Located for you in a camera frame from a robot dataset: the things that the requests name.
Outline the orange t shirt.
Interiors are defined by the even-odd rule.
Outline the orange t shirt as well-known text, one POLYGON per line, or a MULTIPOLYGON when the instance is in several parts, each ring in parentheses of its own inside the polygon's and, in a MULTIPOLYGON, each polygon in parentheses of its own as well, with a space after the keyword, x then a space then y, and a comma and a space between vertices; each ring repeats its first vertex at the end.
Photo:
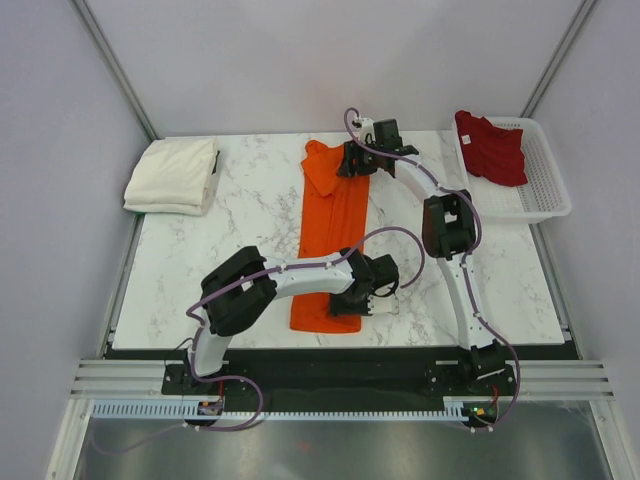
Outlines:
MULTIPOLYGON (((338 169, 342 145, 329 147, 317 140, 305 145, 301 162, 304 195, 298 256, 325 256, 355 245, 365 235, 370 180, 367 176, 343 178, 338 169)), ((334 317, 329 296, 307 294, 293 298, 290 328, 320 334, 349 334, 361 330, 359 315, 334 317)))

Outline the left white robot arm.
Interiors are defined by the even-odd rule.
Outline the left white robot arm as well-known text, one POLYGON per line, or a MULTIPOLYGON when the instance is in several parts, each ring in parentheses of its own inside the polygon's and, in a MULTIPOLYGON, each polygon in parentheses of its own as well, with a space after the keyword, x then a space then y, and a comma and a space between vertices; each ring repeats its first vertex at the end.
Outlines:
POLYGON ((299 299, 292 304, 294 330, 353 333, 360 318, 372 314, 372 301, 390 299, 398 287, 398 267, 389 255, 372 259, 352 247, 286 262, 244 247, 202 280, 201 299, 187 309, 199 327, 185 382, 198 393, 215 389, 232 338, 276 300, 299 299))

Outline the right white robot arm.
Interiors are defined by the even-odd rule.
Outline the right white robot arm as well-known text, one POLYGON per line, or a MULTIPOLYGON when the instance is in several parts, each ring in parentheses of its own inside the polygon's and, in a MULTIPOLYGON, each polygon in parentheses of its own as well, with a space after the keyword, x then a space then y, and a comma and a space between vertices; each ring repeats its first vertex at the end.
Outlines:
POLYGON ((374 121, 355 108, 343 116, 351 140, 344 144, 338 175, 344 178, 387 172, 422 203, 421 237, 426 254, 437 262, 446 281, 457 321, 458 381, 477 394, 507 373, 501 351, 508 342, 483 316, 475 281, 473 253, 482 240, 482 226, 471 195, 443 184, 403 143, 394 119, 374 121))

